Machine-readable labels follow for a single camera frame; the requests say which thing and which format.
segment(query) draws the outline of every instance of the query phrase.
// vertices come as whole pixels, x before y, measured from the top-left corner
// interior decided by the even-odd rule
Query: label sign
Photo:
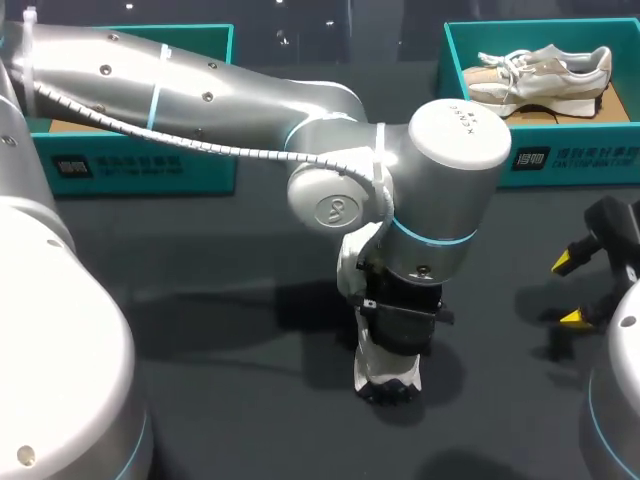
[[[635,165],[640,147],[561,148],[551,168],[608,168]]]
[[[63,178],[92,178],[87,157],[84,155],[54,155],[53,165]]]
[[[549,153],[550,147],[523,147],[519,148],[516,157],[513,160],[511,170],[514,171],[531,171],[542,170]]]
[[[136,177],[181,175],[184,169],[177,155],[100,156],[54,155],[51,157],[63,178]]]

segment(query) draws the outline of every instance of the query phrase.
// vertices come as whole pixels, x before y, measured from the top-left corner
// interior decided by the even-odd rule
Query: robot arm
[[[362,313],[361,344],[378,350],[363,362],[416,365],[443,316],[441,285],[459,269],[508,156],[502,120],[439,100],[408,125],[372,125],[341,85],[270,78],[103,29],[7,22],[4,30],[2,59],[27,114],[290,165],[293,212],[344,236],[339,276],[366,285],[342,290]],[[368,224],[376,228],[364,238]],[[377,363],[365,384],[398,377],[386,372],[394,362]]]

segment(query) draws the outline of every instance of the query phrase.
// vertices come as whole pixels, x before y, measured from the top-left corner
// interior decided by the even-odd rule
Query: logo
[[[63,178],[93,178],[84,155],[53,155],[51,160]]]
[[[542,170],[551,148],[549,147],[524,147],[519,148],[516,153],[516,158],[513,160],[511,170],[513,171],[527,171],[527,170]]]
[[[341,228],[349,225],[360,216],[360,205],[346,195],[324,198],[316,204],[315,217],[320,225],[329,228]]]
[[[334,224],[339,222],[342,219],[343,212],[344,201],[336,198],[333,202],[331,202],[331,210],[329,211],[329,223]]]

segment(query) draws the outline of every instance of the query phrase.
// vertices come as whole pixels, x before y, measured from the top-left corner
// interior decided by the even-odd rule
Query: white cable
[[[36,94],[33,75],[33,26],[38,23],[36,7],[27,7],[22,13],[24,26],[22,29],[22,54],[24,57],[23,82],[27,115],[37,117]]]
[[[383,183],[376,185],[376,176],[379,175],[382,179],[382,165],[378,165],[380,169],[379,173],[376,172],[376,166],[374,164],[373,176],[369,171],[359,171],[356,167],[349,165],[346,162],[340,162],[335,158],[328,155],[314,155],[310,153],[296,153],[296,152],[282,152],[277,150],[260,150],[230,147],[226,145],[219,145],[216,143],[200,142],[197,140],[191,140],[188,138],[178,137],[175,135],[169,135],[167,133],[155,132],[140,128],[136,125],[116,120],[108,117],[102,113],[96,112],[88,107],[85,107],[75,100],[61,95],[60,93],[50,89],[42,83],[35,82],[35,91],[38,94],[44,95],[53,102],[61,105],[64,108],[72,110],[73,112],[87,118],[91,122],[95,122],[107,130],[122,133],[128,137],[137,137],[144,140],[150,140],[156,143],[162,143],[165,145],[171,145],[178,148],[184,148],[188,150],[195,150],[199,152],[206,152],[216,155],[228,155],[232,157],[242,158],[255,158],[263,160],[275,160],[282,162],[299,162],[299,163],[311,163],[317,167],[325,168],[327,170],[333,170],[338,173],[347,175],[357,181],[362,187],[369,191],[370,194],[376,195],[376,189],[379,189],[384,202],[383,219],[378,231],[371,237],[363,252],[368,252],[369,248],[375,246],[380,242],[386,231],[391,227],[394,216],[394,204],[393,197],[389,190]]]

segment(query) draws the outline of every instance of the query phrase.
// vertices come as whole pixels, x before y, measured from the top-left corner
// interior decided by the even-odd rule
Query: cardboard bottom
[[[596,123],[628,123],[629,115],[616,92],[613,83],[602,94],[600,108],[592,118],[568,117],[549,110],[527,107],[505,119],[507,125],[578,125]]]
[[[53,120],[49,127],[49,133],[70,133],[70,132],[97,132],[104,133],[106,130],[100,128],[88,127],[86,125],[78,125],[62,120]]]

